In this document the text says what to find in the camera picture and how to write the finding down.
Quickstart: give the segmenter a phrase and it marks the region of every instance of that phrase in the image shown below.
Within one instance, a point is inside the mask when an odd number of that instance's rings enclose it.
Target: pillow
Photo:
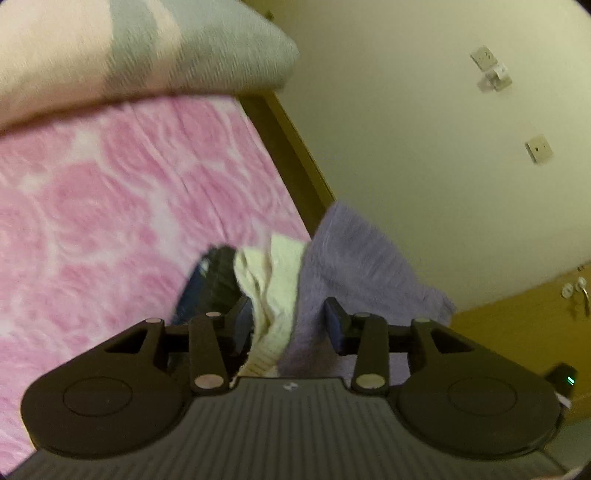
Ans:
[[[297,57],[236,0],[4,0],[0,129],[102,100],[272,89]]]

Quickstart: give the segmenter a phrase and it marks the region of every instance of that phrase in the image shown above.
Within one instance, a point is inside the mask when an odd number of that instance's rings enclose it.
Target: dark blue fabric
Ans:
[[[177,302],[177,307],[174,311],[172,321],[170,322],[172,325],[188,323],[191,317],[197,312],[199,294],[205,286],[205,275],[207,274],[207,270],[204,268],[205,261],[206,257],[203,256],[195,266],[195,269]]]

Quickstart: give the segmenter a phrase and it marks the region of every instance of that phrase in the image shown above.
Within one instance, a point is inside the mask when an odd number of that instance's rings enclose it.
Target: purple towel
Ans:
[[[456,310],[441,291],[421,285],[413,269],[376,227],[336,202],[306,249],[298,285],[297,318],[278,368],[286,377],[343,377],[350,383],[355,355],[330,345],[322,305],[335,297],[349,314],[371,312],[390,325],[427,317],[445,325]],[[390,354],[390,383],[409,376],[406,354]]]

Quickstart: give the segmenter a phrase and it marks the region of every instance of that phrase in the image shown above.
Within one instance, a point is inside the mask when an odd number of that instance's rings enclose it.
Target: ribbed plastic surface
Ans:
[[[242,379],[229,394],[196,399],[174,431],[143,450],[86,461],[41,451],[8,478],[525,480],[561,473],[540,453],[497,462],[441,453],[410,435],[383,398],[354,395],[341,380]]]

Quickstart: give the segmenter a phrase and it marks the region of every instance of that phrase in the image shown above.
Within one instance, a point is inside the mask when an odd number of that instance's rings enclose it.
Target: wooden bed frame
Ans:
[[[306,229],[313,235],[335,196],[273,92],[239,96]]]

